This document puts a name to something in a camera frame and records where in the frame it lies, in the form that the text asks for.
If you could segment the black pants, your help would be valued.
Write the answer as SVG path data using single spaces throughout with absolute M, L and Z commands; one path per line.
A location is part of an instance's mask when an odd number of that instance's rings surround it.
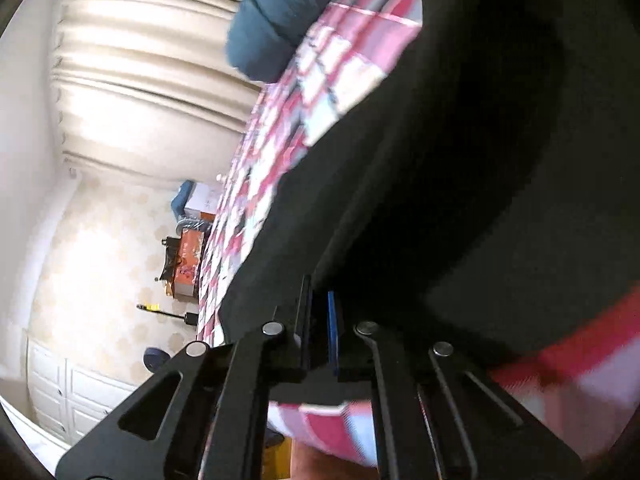
M 326 310 L 534 352 L 639 284 L 639 0 L 422 0 L 388 77 L 279 182 L 226 341 Z

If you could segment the white cabinet doors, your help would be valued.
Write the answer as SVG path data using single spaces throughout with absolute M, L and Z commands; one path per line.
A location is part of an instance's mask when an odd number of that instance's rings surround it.
M 102 367 L 86 344 L 53 347 L 30 338 L 26 350 L 29 400 L 35 422 L 73 445 L 138 388 Z

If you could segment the plaid checkered bed blanket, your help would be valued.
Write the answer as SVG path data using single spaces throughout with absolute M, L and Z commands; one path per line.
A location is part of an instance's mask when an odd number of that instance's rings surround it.
M 280 79 L 262 89 L 233 157 L 206 245 L 198 336 L 228 344 L 222 300 L 252 250 L 280 180 L 377 89 L 423 25 L 422 0 L 331 0 Z M 597 463 L 639 425 L 639 284 L 534 352 L 453 340 L 582 460 Z

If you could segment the orange box on floor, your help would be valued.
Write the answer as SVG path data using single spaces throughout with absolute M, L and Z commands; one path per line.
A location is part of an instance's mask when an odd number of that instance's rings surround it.
M 155 281 L 163 283 L 167 296 L 192 304 L 198 302 L 207 240 L 206 232 L 191 229 L 184 229 L 178 237 L 168 236 L 162 239 L 165 259 L 163 269 Z

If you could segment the white box with blue cloth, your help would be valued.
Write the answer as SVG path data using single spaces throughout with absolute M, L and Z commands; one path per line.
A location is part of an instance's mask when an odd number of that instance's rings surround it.
M 186 180 L 179 186 L 170 208 L 177 220 L 190 218 L 213 222 L 220 196 L 221 189 L 218 186 Z

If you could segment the cream pleated curtain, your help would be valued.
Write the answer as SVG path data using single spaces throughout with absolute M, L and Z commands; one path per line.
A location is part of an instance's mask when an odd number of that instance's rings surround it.
M 72 164 L 158 185 L 225 174 L 258 97 L 224 45 L 241 0 L 62 0 L 51 80 Z

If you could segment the dark teal pillow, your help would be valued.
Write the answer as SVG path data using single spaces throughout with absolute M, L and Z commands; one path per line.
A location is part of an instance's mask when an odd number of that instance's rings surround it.
M 251 81 L 278 81 L 329 2 L 241 0 L 228 31 L 229 64 Z

